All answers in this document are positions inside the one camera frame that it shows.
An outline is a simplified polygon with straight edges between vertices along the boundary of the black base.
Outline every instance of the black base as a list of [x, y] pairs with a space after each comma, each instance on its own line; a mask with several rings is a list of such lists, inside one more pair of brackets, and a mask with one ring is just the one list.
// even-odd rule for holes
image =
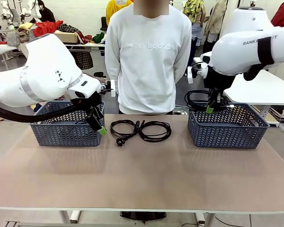
[[121, 211], [120, 216], [137, 221], [153, 221], [159, 220], [166, 217], [165, 212], [126, 212]]

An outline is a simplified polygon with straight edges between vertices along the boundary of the green cloth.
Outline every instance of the green cloth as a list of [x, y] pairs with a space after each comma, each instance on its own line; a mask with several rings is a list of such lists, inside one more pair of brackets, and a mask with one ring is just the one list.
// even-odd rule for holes
[[101, 32], [101, 34], [97, 34], [91, 40], [94, 41], [96, 44], [99, 44], [103, 38], [104, 38], [104, 33]]

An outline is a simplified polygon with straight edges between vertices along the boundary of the person in black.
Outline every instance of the person in black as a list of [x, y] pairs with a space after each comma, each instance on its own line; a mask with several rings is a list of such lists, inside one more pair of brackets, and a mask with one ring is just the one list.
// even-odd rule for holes
[[[41, 14], [41, 18], [40, 20], [42, 22], [56, 22], [55, 17], [53, 16], [53, 12], [51, 12], [47, 7], [45, 7], [44, 2], [42, 0], [38, 0], [38, 5], [40, 8], [40, 14]], [[30, 21], [31, 23], [36, 23], [35, 19], [32, 19]]]

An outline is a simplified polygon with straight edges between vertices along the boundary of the black jacket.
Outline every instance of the black jacket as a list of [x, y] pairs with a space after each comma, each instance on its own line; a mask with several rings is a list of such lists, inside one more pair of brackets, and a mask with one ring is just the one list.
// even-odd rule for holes
[[46, 21], [56, 22], [55, 17], [53, 16], [53, 12], [51, 12], [48, 8], [44, 7], [43, 10], [40, 10], [40, 14], [41, 14], [40, 20], [42, 22], [46, 22]]

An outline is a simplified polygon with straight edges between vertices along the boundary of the plaid cloth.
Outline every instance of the plaid cloth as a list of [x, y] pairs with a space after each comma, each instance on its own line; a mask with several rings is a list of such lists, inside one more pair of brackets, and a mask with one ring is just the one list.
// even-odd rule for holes
[[[81, 31], [73, 26], [67, 25], [67, 24], [61, 24], [58, 26], [58, 30], [61, 32], [69, 32], [69, 33], [75, 33]], [[84, 47], [73, 47], [73, 49], [80, 50], [84, 49]], [[89, 52], [71, 52], [72, 56], [74, 57], [77, 66], [81, 70], [88, 70], [90, 68], [94, 67], [93, 59], [91, 58], [91, 55]]]

